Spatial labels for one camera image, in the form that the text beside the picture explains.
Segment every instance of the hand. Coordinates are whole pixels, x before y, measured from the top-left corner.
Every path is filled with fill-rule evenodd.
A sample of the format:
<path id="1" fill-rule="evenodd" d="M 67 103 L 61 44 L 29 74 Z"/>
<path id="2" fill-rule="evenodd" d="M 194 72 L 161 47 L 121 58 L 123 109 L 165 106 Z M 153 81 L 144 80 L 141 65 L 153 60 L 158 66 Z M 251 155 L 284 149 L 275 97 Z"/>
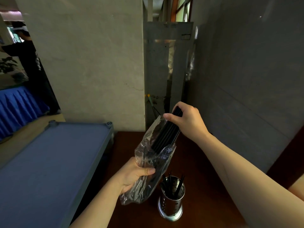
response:
<path id="1" fill-rule="evenodd" d="M 121 193 L 123 194 L 132 188 L 133 184 L 139 179 L 140 176 L 151 175 L 155 173 L 154 168 L 142 168 L 137 165 L 136 158 L 131 157 L 123 167 L 114 175 L 122 187 Z"/>
<path id="2" fill-rule="evenodd" d="M 187 105 L 183 102 L 178 102 L 175 107 L 178 106 L 183 112 L 182 117 L 175 116 L 173 114 L 164 114 L 163 117 L 170 122 L 176 124 L 181 132 L 192 141 L 197 142 L 197 140 L 202 135 L 209 134 L 199 110 L 191 105 Z"/>

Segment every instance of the left hand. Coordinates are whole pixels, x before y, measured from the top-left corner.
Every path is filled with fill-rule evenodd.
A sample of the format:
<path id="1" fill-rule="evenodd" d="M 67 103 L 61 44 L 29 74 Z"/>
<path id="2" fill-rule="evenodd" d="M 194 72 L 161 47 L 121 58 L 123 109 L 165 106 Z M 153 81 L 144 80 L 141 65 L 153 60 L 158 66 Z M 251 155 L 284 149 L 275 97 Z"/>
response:
<path id="1" fill-rule="evenodd" d="M 140 176 L 151 175 L 155 173 L 154 168 L 142 168 L 137 165 L 136 158 L 131 157 L 123 167 L 114 175 L 122 187 L 120 194 L 127 192 L 132 188 Z"/>

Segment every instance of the forearm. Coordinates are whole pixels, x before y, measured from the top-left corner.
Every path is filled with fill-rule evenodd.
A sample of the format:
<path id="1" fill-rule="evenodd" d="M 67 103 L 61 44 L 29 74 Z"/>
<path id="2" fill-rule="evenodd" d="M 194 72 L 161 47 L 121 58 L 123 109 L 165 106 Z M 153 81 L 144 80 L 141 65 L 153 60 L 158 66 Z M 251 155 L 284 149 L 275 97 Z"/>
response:
<path id="1" fill-rule="evenodd" d="M 105 228 L 108 226 L 122 187 L 114 175 L 93 198 L 70 228 Z"/>
<path id="2" fill-rule="evenodd" d="M 201 134 L 196 143 L 250 227 L 303 227 L 303 201 L 211 134 Z"/>

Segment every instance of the person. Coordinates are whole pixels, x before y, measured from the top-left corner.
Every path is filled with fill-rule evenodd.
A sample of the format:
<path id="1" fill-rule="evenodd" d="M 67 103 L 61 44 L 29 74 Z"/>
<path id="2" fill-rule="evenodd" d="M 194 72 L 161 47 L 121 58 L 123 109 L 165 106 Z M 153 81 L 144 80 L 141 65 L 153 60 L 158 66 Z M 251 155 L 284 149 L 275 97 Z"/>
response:
<path id="1" fill-rule="evenodd" d="M 7 53 L 11 57 L 19 57 L 29 80 L 23 84 L 36 96 L 39 96 L 50 111 L 48 115 L 60 113 L 60 108 L 56 97 L 52 91 L 47 75 L 43 69 L 37 51 L 24 22 L 12 22 L 13 32 L 16 33 L 24 42 L 17 42 L 12 45 L 3 45 L 0 51 Z"/>
<path id="2" fill-rule="evenodd" d="M 203 150 L 249 227 L 304 227 L 301 199 L 210 134 L 198 109 L 183 102 L 177 106 L 183 111 L 182 117 L 167 113 L 164 118 Z M 140 175 L 154 171 L 137 167 L 135 158 L 131 158 L 70 227 L 107 227 L 119 194 L 130 189 Z"/>

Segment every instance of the black t-shirt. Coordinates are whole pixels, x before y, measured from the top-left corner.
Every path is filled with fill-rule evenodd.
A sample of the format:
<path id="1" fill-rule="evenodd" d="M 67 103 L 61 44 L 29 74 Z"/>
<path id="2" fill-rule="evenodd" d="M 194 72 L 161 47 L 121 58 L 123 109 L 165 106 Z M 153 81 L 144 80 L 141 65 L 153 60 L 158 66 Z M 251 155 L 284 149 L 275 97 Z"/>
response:
<path id="1" fill-rule="evenodd" d="M 4 45 L 2 46 L 2 49 L 12 57 L 19 57 L 21 65 L 23 66 L 29 81 L 47 79 L 32 41 Z"/>

